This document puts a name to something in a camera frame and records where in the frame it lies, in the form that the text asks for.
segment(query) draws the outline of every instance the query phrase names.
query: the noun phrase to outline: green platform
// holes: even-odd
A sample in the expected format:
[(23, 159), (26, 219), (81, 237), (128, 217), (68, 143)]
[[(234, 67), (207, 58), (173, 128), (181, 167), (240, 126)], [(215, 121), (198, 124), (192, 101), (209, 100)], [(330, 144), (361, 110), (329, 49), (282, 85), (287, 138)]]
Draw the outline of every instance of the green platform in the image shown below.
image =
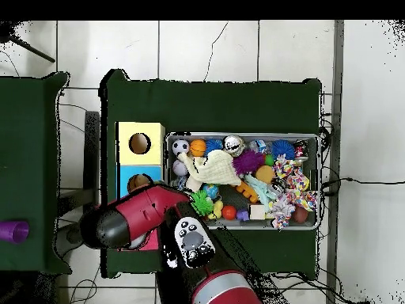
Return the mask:
[(0, 270), (71, 273), (53, 250), (58, 147), (55, 102), (67, 73), (0, 78), (0, 221), (25, 220), (27, 240), (0, 241)]
[[(108, 114), (108, 201), (115, 199), (115, 122), (158, 122), (170, 131), (318, 134), (321, 83), (186, 83), (130, 81), (112, 70), (101, 83), (102, 122)], [(315, 278), (316, 230), (234, 230), (262, 272), (303, 272)], [(214, 234), (226, 247), (224, 232)], [(228, 252), (238, 259), (229, 245)], [(106, 252), (108, 277), (161, 269), (158, 252)]]

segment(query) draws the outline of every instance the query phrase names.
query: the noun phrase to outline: red ball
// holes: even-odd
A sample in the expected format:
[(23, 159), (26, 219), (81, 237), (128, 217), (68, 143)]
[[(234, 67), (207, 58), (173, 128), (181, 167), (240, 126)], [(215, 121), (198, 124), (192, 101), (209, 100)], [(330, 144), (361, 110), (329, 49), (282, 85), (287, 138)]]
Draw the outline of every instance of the red ball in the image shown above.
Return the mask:
[(237, 217), (237, 209), (232, 205), (225, 205), (222, 208), (222, 217), (228, 220), (234, 220)]
[(296, 206), (295, 211), (293, 212), (293, 219), (298, 223), (298, 224), (303, 224), (305, 220), (307, 220), (308, 217), (308, 212), (303, 208)]

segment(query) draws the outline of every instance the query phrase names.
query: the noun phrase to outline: metal tray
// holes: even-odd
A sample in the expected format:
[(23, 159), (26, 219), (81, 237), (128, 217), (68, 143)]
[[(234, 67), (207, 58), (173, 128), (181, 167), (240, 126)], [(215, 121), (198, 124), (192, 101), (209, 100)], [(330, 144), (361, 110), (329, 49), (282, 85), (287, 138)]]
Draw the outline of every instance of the metal tray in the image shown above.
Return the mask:
[[(316, 211), (309, 212), (307, 221), (298, 224), (293, 219), (289, 220), (289, 225), (283, 230), (314, 230), (320, 224), (319, 209), (320, 209), (320, 138), (314, 134), (276, 134), (276, 133), (209, 133), (209, 132), (172, 132), (168, 133), (165, 137), (165, 182), (176, 179), (176, 175), (173, 173), (171, 167), (172, 163), (176, 160), (176, 156), (172, 152), (172, 144), (177, 139), (185, 139), (191, 142), (194, 139), (223, 139), (228, 135), (239, 135), (246, 143), (255, 140), (262, 139), (265, 142), (271, 142), (278, 139), (285, 139), (290, 142), (297, 141), (299, 139), (308, 140), (308, 160), (303, 162), (302, 170), (307, 178), (311, 181), (308, 190), (317, 191), (317, 205)], [(221, 200), (225, 205), (233, 205), (238, 210), (242, 208), (248, 208), (250, 204), (241, 193), (237, 192), (235, 188), (230, 185), (220, 185), (219, 193)], [(209, 228), (214, 229), (220, 226), (226, 226), (229, 230), (276, 230), (271, 225), (271, 219), (266, 220), (249, 220), (247, 222), (241, 222), (239, 220), (226, 220), (220, 218), (218, 220), (208, 220), (206, 224)]]

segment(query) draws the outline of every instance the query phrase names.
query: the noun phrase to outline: yellow block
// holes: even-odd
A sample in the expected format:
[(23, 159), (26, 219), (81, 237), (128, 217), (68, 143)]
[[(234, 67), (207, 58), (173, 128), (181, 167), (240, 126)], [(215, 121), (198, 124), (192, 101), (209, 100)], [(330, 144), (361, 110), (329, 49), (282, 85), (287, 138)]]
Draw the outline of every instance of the yellow block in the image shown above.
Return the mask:
[[(150, 149), (144, 154), (135, 154), (130, 149), (131, 136), (145, 134), (150, 140)], [(163, 165), (163, 141), (165, 128), (160, 123), (118, 122), (119, 163), (121, 165)]]

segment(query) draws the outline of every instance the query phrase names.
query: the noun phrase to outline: green ball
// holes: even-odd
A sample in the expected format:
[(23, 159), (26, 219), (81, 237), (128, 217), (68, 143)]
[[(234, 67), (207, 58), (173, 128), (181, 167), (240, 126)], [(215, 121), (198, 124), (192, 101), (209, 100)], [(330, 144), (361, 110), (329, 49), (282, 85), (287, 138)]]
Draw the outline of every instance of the green ball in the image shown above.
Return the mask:
[(272, 166), (274, 164), (273, 155), (266, 155), (266, 159), (264, 160), (264, 164)]

